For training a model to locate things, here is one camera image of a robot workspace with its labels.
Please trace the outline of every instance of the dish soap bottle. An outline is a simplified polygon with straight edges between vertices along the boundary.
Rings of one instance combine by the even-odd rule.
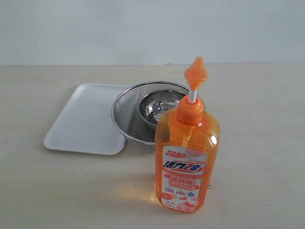
[[[198,87],[207,79],[202,57],[184,72],[190,91],[157,125],[156,192],[168,208],[195,212],[204,202],[219,144],[218,121],[203,110]]]

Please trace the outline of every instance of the mesh colander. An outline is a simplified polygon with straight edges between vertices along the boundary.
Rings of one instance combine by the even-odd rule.
[[[151,81],[132,86],[122,92],[112,106],[112,121],[125,138],[148,150],[154,150],[155,131],[140,119],[139,103],[147,94],[162,89],[188,94],[189,89],[173,82]]]

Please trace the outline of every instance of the white plastic tray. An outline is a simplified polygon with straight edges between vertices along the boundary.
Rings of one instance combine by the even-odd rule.
[[[73,93],[44,138],[48,149],[114,155],[125,144],[111,120],[111,107],[127,86],[86,83]]]

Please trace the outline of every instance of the table surface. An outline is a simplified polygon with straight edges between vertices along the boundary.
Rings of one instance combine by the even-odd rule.
[[[204,206],[158,205],[154,153],[50,151],[43,139],[83,83],[185,84],[185,65],[0,68],[1,229],[284,229],[305,226],[305,63],[207,65],[220,122]]]

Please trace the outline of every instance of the white pump stem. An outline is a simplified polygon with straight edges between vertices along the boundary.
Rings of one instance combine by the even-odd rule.
[[[189,103],[193,104],[196,101],[197,91],[189,91]]]

